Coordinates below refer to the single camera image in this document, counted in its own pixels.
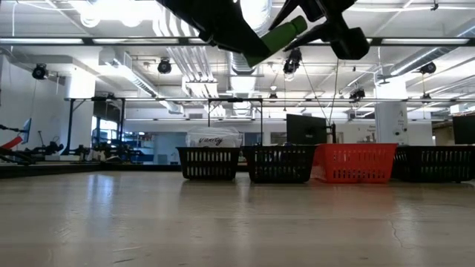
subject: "window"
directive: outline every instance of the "window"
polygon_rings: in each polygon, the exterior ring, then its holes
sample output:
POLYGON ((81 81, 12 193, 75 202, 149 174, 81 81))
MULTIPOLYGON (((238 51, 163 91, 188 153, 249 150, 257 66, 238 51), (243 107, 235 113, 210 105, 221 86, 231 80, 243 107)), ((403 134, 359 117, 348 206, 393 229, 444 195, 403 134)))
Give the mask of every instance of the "window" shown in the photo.
POLYGON ((262 138, 261 133, 245 133, 244 134, 244 145, 256 145, 261 144, 262 138))
POLYGON ((287 133, 270 133, 271 145, 283 145, 287 142, 287 133))

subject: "spotlight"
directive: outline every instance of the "spotlight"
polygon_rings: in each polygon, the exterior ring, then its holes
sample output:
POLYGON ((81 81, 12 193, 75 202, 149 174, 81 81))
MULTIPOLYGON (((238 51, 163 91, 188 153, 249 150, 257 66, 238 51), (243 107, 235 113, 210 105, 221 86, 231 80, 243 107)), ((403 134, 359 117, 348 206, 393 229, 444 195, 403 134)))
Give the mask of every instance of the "spotlight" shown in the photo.
POLYGON ((417 72, 422 73, 422 75, 424 75, 424 74, 435 73, 436 70, 437 70, 437 66, 433 62, 431 62, 425 66, 422 66, 417 72))
POLYGON ((169 58, 161 58, 158 64, 158 72, 161 74, 169 74, 171 72, 171 64, 169 58))
POLYGON ((300 67, 300 61, 302 61, 302 52, 299 48, 295 48, 289 54, 289 57, 284 64, 284 73, 292 74, 300 67))
POLYGON ((46 64, 39 63, 39 64, 36 64, 36 67, 31 73, 31 76, 37 80, 44 80, 48 78, 49 74, 50 72, 46 69, 46 64))
MULTIPOLYGON (((422 95, 421 99, 432 99, 432 97, 430 97, 430 94, 429 93, 424 93, 424 95, 422 95)), ((422 104, 429 104, 430 101, 422 101, 422 104)))
POLYGON ((364 97, 366 97, 366 93, 363 88, 357 89, 350 94, 350 99, 362 99, 364 97))
POLYGON ((270 93, 270 94, 269 94, 269 98, 270 98, 270 99, 277 99, 278 97, 277 97, 277 94, 276 94, 276 93, 270 93))

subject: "red basket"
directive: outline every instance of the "red basket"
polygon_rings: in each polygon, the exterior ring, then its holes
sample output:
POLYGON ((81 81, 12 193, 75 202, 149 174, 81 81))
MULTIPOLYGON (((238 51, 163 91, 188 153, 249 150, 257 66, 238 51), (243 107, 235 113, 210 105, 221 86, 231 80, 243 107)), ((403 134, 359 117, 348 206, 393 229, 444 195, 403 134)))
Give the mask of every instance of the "red basket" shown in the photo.
POLYGON ((315 150, 312 178, 329 183, 386 183, 397 144, 326 144, 315 150))

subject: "white bag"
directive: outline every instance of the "white bag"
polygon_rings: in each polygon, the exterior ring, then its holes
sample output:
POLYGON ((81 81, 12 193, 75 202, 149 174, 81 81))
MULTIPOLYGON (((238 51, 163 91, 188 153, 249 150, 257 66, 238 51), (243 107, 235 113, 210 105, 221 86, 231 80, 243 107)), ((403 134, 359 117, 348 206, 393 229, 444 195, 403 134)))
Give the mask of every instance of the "white bag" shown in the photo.
POLYGON ((192 148, 239 148, 243 134, 235 128, 192 128, 186 134, 186 145, 192 148))

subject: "pillar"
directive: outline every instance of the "pillar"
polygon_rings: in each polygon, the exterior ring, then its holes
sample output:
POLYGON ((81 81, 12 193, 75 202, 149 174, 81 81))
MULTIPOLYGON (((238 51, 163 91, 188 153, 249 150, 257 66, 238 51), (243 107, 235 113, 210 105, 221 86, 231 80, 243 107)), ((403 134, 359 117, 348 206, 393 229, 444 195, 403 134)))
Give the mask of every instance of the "pillar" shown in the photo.
MULTIPOLYGON (((90 73, 77 68, 66 79, 66 97, 67 98, 91 98, 96 90, 96 78, 90 73)), ((61 143, 66 145, 68 140, 68 117, 69 102, 65 102, 65 108, 62 114, 62 132, 61 143)), ((79 145, 86 148, 91 146, 92 116, 94 112, 94 103, 86 101, 75 101, 74 107, 80 105, 73 112, 73 124, 71 128, 71 146, 70 149, 77 149, 79 145)))
MULTIPOLYGON (((389 72, 383 68, 380 74, 389 72)), ((377 99, 406 99, 406 82, 402 77, 384 80, 375 79, 377 99)), ((409 145, 407 132, 407 103, 380 102, 375 104, 376 136, 379 143, 398 143, 409 145)))

